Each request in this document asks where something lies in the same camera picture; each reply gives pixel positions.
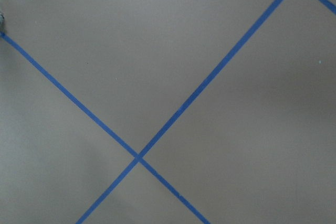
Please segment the wicker fruit basket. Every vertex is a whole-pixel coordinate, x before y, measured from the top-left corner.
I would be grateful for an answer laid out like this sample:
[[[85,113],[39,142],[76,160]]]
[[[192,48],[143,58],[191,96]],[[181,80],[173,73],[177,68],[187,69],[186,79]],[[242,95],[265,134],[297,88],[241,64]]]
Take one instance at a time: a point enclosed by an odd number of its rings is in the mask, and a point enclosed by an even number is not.
[[[4,22],[5,22],[5,17],[3,13],[0,12],[0,32],[2,32],[4,29]]]

